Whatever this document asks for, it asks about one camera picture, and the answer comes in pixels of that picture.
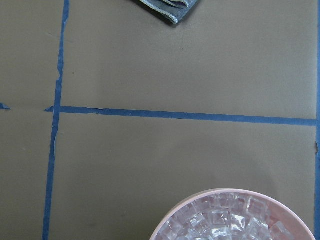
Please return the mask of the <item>pink bowl of ice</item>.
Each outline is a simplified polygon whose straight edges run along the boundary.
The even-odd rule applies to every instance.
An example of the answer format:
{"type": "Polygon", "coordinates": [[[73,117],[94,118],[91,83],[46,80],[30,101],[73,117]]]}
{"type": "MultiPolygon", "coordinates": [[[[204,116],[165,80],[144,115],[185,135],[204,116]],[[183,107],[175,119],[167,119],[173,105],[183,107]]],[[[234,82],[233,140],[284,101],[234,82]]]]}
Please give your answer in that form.
{"type": "Polygon", "coordinates": [[[313,240],[307,225],[266,195],[230,188],[196,193],[174,206],[152,240],[313,240]]]}

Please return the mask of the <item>folded grey cloth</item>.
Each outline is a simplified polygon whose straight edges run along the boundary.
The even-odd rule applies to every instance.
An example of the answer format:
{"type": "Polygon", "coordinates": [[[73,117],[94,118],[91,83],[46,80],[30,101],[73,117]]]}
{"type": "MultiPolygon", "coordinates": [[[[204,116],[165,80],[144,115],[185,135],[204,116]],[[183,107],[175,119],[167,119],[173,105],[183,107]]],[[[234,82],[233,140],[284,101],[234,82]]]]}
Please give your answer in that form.
{"type": "Polygon", "coordinates": [[[141,3],[177,25],[198,3],[197,0],[141,0],[141,3]]]}

